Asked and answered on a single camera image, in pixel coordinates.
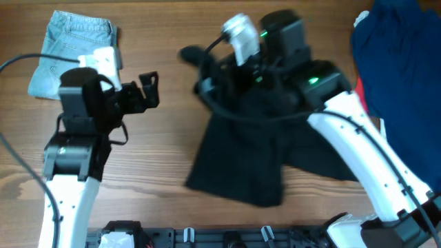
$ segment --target jeans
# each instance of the jeans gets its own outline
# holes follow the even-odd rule
[[[92,54],[95,49],[105,46],[116,46],[116,26],[109,20],[56,10],[48,24],[41,53],[77,59],[79,55]],[[76,63],[40,58],[28,94],[60,99],[60,76],[78,66]]]

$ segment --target green light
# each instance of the green light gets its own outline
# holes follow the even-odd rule
[[[309,81],[309,84],[314,84],[314,83],[317,83],[318,78],[316,78],[316,77],[310,78],[308,81]]]

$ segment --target navy blue fabric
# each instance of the navy blue fabric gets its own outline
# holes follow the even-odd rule
[[[415,0],[376,0],[352,36],[369,111],[403,162],[441,192],[441,19]]]

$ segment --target wooden tabletop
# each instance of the wooden tabletop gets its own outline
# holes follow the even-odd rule
[[[231,227],[319,224],[340,212],[368,214],[371,204],[358,183],[284,169],[285,201],[257,208],[183,187],[210,113],[192,95],[196,70],[177,59],[186,45],[208,45],[223,23],[239,12],[255,24],[268,12],[293,8],[304,17],[314,57],[334,61],[351,82],[352,23],[370,1],[165,2],[0,6],[0,61],[41,51],[54,10],[110,19],[120,27],[121,80],[158,71],[161,104],[124,118],[130,140],[114,147],[105,166],[90,227],[110,220],[139,220],[144,227]],[[220,45],[218,54],[232,49]],[[0,74],[0,132],[38,172],[43,148],[61,113],[59,101],[27,95],[37,59]],[[113,138],[123,138],[117,130]],[[0,146],[0,247],[36,247],[43,216],[43,192]]]

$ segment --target dark cloth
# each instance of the dark cloth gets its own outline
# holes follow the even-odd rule
[[[415,0],[377,0],[352,36],[369,113],[387,141],[433,190],[441,190],[441,19]]]
[[[184,60],[198,64],[195,54],[181,52]],[[228,90],[227,85],[219,84],[212,97],[238,115],[269,118],[294,113],[276,90],[252,87],[239,97],[231,96]],[[257,125],[213,113],[185,185],[261,207],[279,205],[283,199],[282,164],[340,180],[356,180],[306,119]]]

